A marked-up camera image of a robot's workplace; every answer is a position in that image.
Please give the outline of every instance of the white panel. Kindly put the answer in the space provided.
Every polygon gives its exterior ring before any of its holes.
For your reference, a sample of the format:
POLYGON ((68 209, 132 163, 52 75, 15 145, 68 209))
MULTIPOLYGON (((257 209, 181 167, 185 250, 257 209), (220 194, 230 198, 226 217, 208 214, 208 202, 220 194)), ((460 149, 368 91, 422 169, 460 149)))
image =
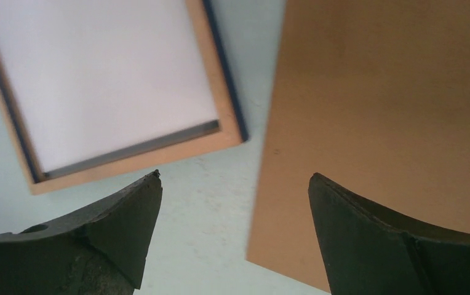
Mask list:
POLYGON ((217 119, 184 1, 0 0, 0 56, 42 171, 217 119))

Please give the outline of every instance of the light gray surface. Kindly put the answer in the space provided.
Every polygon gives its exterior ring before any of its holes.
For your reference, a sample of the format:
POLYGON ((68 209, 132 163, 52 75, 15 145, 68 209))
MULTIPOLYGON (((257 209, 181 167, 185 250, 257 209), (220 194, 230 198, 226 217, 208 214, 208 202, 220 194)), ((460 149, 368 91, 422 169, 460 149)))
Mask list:
POLYGON ((326 294, 245 260, 283 0, 213 1, 251 139, 214 152, 32 196, 0 115, 0 233, 94 202, 158 168, 161 212, 135 294, 326 294))

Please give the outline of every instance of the brown board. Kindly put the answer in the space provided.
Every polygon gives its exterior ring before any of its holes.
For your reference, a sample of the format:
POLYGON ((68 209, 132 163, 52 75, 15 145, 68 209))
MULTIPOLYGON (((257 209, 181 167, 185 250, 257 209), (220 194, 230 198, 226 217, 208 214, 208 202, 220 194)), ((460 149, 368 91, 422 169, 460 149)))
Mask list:
POLYGON ((314 172, 470 233, 470 1, 288 1, 247 260, 328 291, 314 172))

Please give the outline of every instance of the cardboard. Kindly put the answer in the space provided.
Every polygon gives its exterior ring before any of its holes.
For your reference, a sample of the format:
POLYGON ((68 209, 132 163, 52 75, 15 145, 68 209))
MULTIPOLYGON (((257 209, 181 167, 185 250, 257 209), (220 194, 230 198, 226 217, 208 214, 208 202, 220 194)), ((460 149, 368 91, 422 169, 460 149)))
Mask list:
POLYGON ((247 259, 329 291, 314 172, 470 233, 470 1, 288 1, 247 259))

